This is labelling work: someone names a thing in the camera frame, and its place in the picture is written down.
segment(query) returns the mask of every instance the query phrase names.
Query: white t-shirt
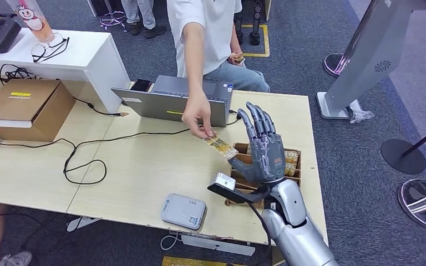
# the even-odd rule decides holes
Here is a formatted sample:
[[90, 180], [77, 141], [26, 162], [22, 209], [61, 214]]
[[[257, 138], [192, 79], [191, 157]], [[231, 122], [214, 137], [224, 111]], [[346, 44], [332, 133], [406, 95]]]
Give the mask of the white t-shirt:
[[241, 0], [168, 0], [169, 23], [177, 49], [177, 76], [186, 78], [183, 30], [190, 22], [205, 29], [203, 74], [217, 69], [231, 54], [234, 14], [242, 10]]

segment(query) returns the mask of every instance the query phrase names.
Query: mascot sticker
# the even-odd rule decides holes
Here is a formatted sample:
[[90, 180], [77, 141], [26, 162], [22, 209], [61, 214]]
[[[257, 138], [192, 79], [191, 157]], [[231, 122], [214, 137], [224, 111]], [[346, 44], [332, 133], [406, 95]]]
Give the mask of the mascot sticker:
[[22, 17], [24, 23], [28, 26], [28, 28], [38, 32], [45, 27], [43, 20], [39, 17], [36, 17], [33, 10], [27, 8], [24, 5], [17, 6], [17, 8], [19, 9], [18, 13], [20, 17]]

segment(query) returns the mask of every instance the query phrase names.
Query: white cable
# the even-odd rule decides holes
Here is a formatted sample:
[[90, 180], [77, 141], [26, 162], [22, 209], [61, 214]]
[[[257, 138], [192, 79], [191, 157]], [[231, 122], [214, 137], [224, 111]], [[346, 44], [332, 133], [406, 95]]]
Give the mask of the white cable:
[[[176, 232], [176, 233], [175, 233], [175, 236], [165, 236], [165, 237], [163, 237], [163, 238], [161, 239], [161, 249], [162, 249], [162, 250], [169, 250], [169, 249], [171, 249], [171, 248], [175, 245], [175, 243], [177, 243], [177, 241], [182, 242], [182, 239], [178, 239], [178, 237], [179, 237], [179, 232]], [[174, 240], [174, 242], [172, 243], [172, 245], [170, 245], [170, 247], [169, 247], [169, 248], [164, 248], [164, 247], [163, 247], [163, 241], [164, 241], [165, 239], [167, 239], [167, 238], [173, 238], [173, 239], [175, 239], [175, 240]]]

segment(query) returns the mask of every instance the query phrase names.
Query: cardboard box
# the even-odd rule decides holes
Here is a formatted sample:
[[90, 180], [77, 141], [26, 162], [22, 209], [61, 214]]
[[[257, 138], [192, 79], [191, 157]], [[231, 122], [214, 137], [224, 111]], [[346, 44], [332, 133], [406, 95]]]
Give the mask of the cardboard box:
[[[234, 148], [239, 152], [235, 158], [241, 160], [244, 163], [252, 163], [252, 156], [247, 154], [247, 149], [249, 144], [247, 143], [235, 143]], [[285, 175], [285, 178], [295, 181], [298, 184], [298, 187], [301, 186], [301, 151], [295, 149], [287, 149], [285, 151], [296, 151], [298, 152], [298, 161], [296, 163], [296, 169], [292, 176]], [[242, 176], [238, 171], [231, 169], [230, 177], [236, 180], [236, 188], [244, 193], [251, 193], [256, 190], [260, 184], [258, 183], [249, 183], [244, 176]], [[234, 202], [227, 199], [225, 205], [235, 204]], [[257, 208], [263, 208], [263, 201], [257, 202], [254, 204]]]
[[74, 103], [60, 80], [13, 79], [0, 90], [0, 138], [53, 141]]

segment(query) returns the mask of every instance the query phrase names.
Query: gray carpet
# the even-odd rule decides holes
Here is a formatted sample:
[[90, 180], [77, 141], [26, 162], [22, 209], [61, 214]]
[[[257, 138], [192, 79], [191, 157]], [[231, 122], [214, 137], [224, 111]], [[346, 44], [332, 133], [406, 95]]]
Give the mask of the gray carpet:
[[[102, 30], [83, 0], [38, 2], [53, 28]], [[6, 10], [6, 4], [0, 0], [0, 12]], [[155, 14], [160, 24], [168, 24], [165, 1], [156, 0]], [[396, 196], [398, 186], [413, 176], [389, 167], [379, 152], [384, 140], [417, 134], [407, 133], [401, 127], [406, 119], [410, 122], [410, 116], [398, 101], [391, 80], [385, 79], [361, 97], [362, 106], [371, 110], [375, 118], [357, 125], [321, 119], [315, 101], [316, 92], [326, 91], [334, 81], [322, 70], [322, 59], [346, 47], [357, 23], [347, 0], [275, 0], [272, 20], [267, 24], [271, 56], [247, 58], [247, 66], [262, 71], [274, 93], [310, 97], [329, 245], [339, 264], [426, 265], [426, 229], [404, 214]], [[174, 43], [169, 33], [145, 40], [118, 28], [110, 31], [132, 80], [176, 74]], [[426, 178], [426, 171], [417, 177]], [[41, 219], [48, 215], [14, 209]], [[70, 218], [54, 215], [49, 226], [64, 229]], [[8, 217], [3, 251], [17, 252], [35, 228], [23, 217]], [[29, 248], [37, 254], [34, 265], [44, 266], [160, 265], [164, 255], [245, 264], [256, 259], [181, 244], [162, 252], [159, 240], [166, 234], [157, 229], [103, 221], [60, 241], [41, 231]], [[60, 244], [53, 248], [54, 252], [38, 254], [46, 253], [54, 243]]]

